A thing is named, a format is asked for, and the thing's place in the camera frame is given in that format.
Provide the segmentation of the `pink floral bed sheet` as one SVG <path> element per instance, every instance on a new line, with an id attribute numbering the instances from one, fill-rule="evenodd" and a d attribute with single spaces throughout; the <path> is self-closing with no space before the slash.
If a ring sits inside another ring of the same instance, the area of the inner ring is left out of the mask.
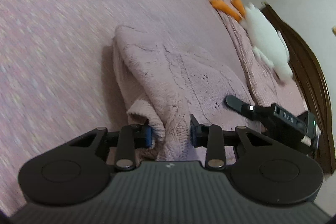
<path id="1" fill-rule="evenodd" d="M 98 126 L 127 122 L 114 80 L 116 27 L 220 66 L 223 86 L 249 95 L 235 46 L 208 0 L 1 0 L 1 210 L 34 156 Z"/>

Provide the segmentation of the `white plush goose toy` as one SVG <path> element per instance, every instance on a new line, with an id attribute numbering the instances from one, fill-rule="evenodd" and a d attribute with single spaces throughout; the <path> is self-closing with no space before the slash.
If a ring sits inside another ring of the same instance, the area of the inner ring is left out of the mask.
<path id="1" fill-rule="evenodd" d="M 210 0 L 210 4 L 214 9 L 233 17 L 244 28 L 256 59 L 274 70 L 281 82 L 287 83 L 293 78 L 286 42 L 260 9 L 252 3 L 245 6 L 241 0 L 231 0 L 230 5 L 223 0 Z"/>

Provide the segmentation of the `pink checked ruffled quilt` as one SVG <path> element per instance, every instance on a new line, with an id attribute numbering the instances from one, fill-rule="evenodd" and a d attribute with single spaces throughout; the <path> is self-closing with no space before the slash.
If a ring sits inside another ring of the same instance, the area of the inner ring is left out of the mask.
<path id="1" fill-rule="evenodd" d="M 254 102 L 261 106 L 277 103 L 294 115 L 308 110 L 296 82 L 281 83 L 272 69 L 255 58 L 249 36 L 241 24 L 222 11 L 218 14 L 234 42 Z"/>

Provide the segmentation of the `pink knitted sweater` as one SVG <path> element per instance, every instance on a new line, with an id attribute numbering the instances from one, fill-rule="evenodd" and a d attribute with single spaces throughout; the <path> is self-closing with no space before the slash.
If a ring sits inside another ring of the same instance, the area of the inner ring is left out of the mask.
<path id="1" fill-rule="evenodd" d="M 191 145 L 191 118 L 231 131 L 261 124 L 228 109 L 224 97 L 251 102 L 247 86 L 224 63 L 201 48 L 184 53 L 160 37 L 118 26 L 113 41 L 113 68 L 131 123 L 148 122 L 152 146 L 138 149 L 139 160 L 205 160 L 205 149 Z"/>

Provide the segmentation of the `dark wooden headboard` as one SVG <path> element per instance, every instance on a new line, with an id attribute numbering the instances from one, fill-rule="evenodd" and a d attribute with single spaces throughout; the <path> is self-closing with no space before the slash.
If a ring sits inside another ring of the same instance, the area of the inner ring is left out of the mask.
<path id="1" fill-rule="evenodd" d="M 316 161 L 322 167 L 324 174 L 333 174 L 335 172 L 333 118 L 329 90 L 322 68 L 305 40 L 285 23 L 270 5 L 266 3 L 261 12 L 274 28 L 281 32 L 286 42 L 290 53 L 289 65 L 295 81 L 303 92 L 308 109 L 316 116 L 322 133 Z"/>

